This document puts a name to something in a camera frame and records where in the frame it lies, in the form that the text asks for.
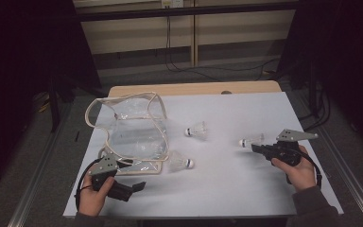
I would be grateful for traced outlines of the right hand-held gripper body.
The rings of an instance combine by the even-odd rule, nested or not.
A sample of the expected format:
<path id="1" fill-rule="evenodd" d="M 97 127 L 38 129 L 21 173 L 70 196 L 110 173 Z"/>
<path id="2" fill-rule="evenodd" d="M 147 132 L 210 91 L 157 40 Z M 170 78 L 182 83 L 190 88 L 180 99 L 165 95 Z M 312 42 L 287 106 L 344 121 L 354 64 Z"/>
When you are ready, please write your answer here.
<path id="1" fill-rule="evenodd" d="M 298 165 L 302 158 L 312 163 L 309 155 L 301 151 L 299 141 L 317 138 L 316 133 L 285 129 L 276 137 L 275 144 L 266 145 L 266 148 L 270 150 L 268 159 L 277 158 L 290 166 Z"/>

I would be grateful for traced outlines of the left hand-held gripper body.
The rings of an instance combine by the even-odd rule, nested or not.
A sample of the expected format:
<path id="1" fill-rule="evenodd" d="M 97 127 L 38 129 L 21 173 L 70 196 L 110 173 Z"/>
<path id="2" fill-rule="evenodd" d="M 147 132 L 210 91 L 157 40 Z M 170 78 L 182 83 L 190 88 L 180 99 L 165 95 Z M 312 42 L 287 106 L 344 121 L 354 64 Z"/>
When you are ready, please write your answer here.
<path id="1" fill-rule="evenodd" d="M 93 170 L 89 173 L 92 177 L 94 191 L 98 191 L 108 177 L 114 177 L 119 167 L 117 160 L 112 155 L 106 155 L 99 159 Z M 114 182 L 108 193 L 108 197 L 119 201 L 128 201 L 133 194 L 132 187 Z"/>

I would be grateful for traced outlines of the white shuttlecock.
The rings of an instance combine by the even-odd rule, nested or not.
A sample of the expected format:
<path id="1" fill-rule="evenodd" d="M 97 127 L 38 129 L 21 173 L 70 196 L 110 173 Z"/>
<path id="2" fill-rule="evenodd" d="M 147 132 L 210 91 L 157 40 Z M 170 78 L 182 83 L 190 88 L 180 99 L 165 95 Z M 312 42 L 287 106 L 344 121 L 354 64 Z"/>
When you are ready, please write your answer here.
<path id="1" fill-rule="evenodd" d="M 238 144 L 242 148 L 250 148 L 252 145 L 261 145 L 264 140 L 265 136 L 261 133 L 251 138 L 243 138 L 238 142 Z"/>
<path id="2" fill-rule="evenodd" d="M 207 138 L 207 128 L 204 121 L 201 121 L 184 131 L 184 134 L 188 137 L 197 138 L 199 140 L 205 140 Z"/>
<path id="3" fill-rule="evenodd" d="M 191 169 L 194 165 L 195 163 L 192 159 L 186 158 L 177 151 L 173 151 L 169 156 L 169 168 L 173 172 Z"/>

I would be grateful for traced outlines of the clear tote bag beige trim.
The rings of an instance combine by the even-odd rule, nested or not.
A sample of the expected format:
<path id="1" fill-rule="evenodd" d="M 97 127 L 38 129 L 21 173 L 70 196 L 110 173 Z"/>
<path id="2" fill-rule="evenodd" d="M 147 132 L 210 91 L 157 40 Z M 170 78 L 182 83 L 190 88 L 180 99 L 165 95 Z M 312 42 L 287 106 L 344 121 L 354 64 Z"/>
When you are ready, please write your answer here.
<path id="1" fill-rule="evenodd" d="M 159 174 L 169 156 L 166 110 L 154 92 L 93 100 L 86 109 L 86 124 L 101 132 L 98 158 L 112 155 L 133 161 L 119 168 L 120 175 Z"/>

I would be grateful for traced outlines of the person's right hand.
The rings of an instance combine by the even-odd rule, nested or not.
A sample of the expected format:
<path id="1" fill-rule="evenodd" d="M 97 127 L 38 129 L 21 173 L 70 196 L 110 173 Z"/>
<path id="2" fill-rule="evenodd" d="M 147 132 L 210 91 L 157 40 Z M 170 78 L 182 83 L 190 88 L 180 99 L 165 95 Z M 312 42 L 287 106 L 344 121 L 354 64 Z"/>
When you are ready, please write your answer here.
<path id="1" fill-rule="evenodd" d="M 277 158 L 272 158 L 271 162 L 287 175 L 297 192 L 317 185 L 314 167 L 304 157 L 296 166 L 290 166 Z"/>

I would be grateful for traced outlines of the person's left hand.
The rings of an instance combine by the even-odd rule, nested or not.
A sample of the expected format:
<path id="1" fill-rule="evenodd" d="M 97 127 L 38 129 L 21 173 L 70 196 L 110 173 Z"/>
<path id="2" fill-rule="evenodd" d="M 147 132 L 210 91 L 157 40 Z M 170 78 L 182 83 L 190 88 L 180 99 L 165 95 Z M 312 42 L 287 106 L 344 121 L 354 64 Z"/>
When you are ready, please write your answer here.
<path id="1" fill-rule="evenodd" d="M 86 175 L 83 179 L 80 191 L 80 202 L 78 211 L 86 216 L 97 217 L 102 210 L 105 199 L 112 188 L 114 177 L 108 177 L 98 191 L 91 187 L 92 177 Z"/>

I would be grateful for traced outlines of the white table sheet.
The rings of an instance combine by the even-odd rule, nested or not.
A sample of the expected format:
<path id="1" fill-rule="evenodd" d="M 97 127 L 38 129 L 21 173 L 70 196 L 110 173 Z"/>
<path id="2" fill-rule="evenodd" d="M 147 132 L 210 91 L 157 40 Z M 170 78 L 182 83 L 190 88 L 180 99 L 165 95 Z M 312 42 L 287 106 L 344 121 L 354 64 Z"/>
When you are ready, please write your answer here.
<path id="1" fill-rule="evenodd" d="M 191 169 L 173 172 L 169 156 L 159 174 L 120 175 L 119 183 L 146 182 L 128 201 L 108 199 L 102 215 L 114 218 L 248 218 L 294 214 L 292 185 L 283 171 L 239 140 L 263 133 L 262 144 L 272 145 L 285 129 L 301 125 L 283 92 L 160 96 L 167 120 L 169 156 L 173 151 L 194 161 Z M 184 131 L 204 121 L 207 138 Z M 101 132 L 93 134 L 83 162 L 89 164 L 102 148 Z"/>

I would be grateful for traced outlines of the black metal stand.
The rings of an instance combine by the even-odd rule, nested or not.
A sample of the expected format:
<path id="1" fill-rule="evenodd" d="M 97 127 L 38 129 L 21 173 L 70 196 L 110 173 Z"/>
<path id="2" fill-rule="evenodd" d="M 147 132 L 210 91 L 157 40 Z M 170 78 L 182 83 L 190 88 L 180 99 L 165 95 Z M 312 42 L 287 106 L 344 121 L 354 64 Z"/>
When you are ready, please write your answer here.
<path id="1" fill-rule="evenodd" d="M 316 72 L 314 63 L 310 63 L 309 77 L 309 108 L 312 115 L 317 114 L 317 94 L 316 94 Z"/>
<path id="2" fill-rule="evenodd" d="M 58 97 L 55 89 L 55 77 L 51 76 L 49 78 L 49 87 L 48 87 L 48 94 L 49 94 L 49 105 L 51 110 L 52 116 L 52 128 L 51 131 L 55 132 L 61 122 L 61 116 L 59 111 L 58 105 Z"/>

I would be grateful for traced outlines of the dim yellowish floor item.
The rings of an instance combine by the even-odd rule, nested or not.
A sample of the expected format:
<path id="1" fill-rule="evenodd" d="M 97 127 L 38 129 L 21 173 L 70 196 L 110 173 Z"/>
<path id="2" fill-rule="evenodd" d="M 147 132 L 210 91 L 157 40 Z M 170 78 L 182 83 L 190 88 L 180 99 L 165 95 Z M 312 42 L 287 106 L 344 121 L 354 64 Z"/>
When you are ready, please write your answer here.
<path id="1" fill-rule="evenodd" d="M 47 92 L 39 93 L 33 97 L 33 111 L 42 113 L 49 106 L 49 94 Z"/>

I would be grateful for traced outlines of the wooden table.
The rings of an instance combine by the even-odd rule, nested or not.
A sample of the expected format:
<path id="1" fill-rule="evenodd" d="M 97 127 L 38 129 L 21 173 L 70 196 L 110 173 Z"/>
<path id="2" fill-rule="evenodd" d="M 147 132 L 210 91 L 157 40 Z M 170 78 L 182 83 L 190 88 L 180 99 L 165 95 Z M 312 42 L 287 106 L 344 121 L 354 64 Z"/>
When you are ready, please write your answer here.
<path id="1" fill-rule="evenodd" d="M 222 91 L 231 91 L 233 94 L 251 94 L 276 93 L 281 92 L 282 89 L 273 80 L 130 85 L 112 87 L 108 97 L 143 92 L 155 92 L 160 96 L 220 95 Z"/>

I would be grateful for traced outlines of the dark curtain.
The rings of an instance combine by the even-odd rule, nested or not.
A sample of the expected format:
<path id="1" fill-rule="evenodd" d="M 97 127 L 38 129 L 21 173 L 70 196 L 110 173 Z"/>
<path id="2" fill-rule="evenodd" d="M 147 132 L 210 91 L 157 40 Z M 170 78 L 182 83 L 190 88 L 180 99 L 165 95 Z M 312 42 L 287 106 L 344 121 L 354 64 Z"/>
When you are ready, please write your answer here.
<path id="1" fill-rule="evenodd" d="M 0 170 L 31 116 L 33 97 L 101 87 L 74 0 L 0 0 Z"/>
<path id="2" fill-rule="evenodd" d="M 363 0 L 298 0 L 279 70 L 302 84 L 311 67 L 363 134 Z"/>

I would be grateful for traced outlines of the black horizontal beam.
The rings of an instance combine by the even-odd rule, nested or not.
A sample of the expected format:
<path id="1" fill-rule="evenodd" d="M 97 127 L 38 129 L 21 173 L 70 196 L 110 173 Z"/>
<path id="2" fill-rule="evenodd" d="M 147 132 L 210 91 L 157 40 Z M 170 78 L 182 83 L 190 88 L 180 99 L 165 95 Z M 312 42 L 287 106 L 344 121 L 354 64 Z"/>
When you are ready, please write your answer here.
<path id="1" fill-rule="evenodd" d="M 80 22 L 107 21 L 107 20 L 127 20 L 143 19 L 171 16 L 190 16 L 206 14 L 223 14 L 223 13 L 240 13 L 240 12 L 260 12 L 291 10 L 299 6 L 299 2 L 280 2 L 280 3 L 263 3 L 263 4 L 243 4 L 228 6 L 207 6 L 207 7 L 189 7 L 177 9 L 143 9 L 127 10 L 113 12 L 83 13 L 77 15 L 75 19 Z"/>

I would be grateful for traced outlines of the aluminium floor rail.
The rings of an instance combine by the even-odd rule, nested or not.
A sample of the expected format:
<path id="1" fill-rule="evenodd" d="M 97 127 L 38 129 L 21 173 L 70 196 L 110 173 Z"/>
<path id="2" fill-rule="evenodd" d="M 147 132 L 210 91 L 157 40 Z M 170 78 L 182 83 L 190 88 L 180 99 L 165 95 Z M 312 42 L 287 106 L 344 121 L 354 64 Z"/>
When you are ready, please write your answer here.
<path id="1" fill-rule="evenodd" d="M 34 170 L 26 190 L 23 193 L 20 201 L 18 202 L 14 213 L 9 221 L 8 227 L 24 227 L 30 208 L 36 198 L 39 186 L 41 184 L 43 175 L 46 171 L 47 164 L 53 155 L 53 150 L 57 145 L 58 139 L 61 135 L 64 121 L 68 118 L 72 109 L 71 104 L 65 104 L 60 111 L 62 120 L 48 136 L 47 142 L 43 148 L 43 154 Z"/>
<path id="2" fill-rule="evenodd" d="M 340 153 L 340 150 L 337 148 L 337 145 L 324 127 L 319 127 L 319 136 L 330 150 L 335 166 L 337 167 L 337 171 L 339 172 L 342 180 L 345 182 L 346 186 L 354 197 L 357 206 L 363 214 L 363 186 L 347 165 L 342 154 Z"/>

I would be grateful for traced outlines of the beige vertical post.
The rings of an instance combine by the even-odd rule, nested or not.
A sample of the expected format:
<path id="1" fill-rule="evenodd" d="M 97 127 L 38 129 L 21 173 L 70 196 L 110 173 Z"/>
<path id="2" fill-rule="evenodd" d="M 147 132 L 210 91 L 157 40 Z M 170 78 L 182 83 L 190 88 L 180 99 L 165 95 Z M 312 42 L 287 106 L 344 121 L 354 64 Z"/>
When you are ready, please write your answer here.
<path id="1" fill-rule="evenodd" d="M 197 0 L 190 0 L 190 7 L 195 8 L 197 6 Z M 191 16 L 191 65 L 193 67 L 198 66 L 198 36 L 197 36 L 197 16 L 194 14 Z"/>

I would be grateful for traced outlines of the white wall socket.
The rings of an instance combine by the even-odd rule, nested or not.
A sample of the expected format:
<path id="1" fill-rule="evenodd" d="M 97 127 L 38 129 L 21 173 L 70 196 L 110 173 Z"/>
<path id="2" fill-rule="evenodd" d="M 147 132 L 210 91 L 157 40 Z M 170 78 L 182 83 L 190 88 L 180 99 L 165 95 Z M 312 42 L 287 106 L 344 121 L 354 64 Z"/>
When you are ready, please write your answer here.
<path id="1" fill-rule="evenodd" d="M 174 8 L 183 8 L 184 1 L 183 0 L 161 0 L 163 9 L 174 9 Z"/>

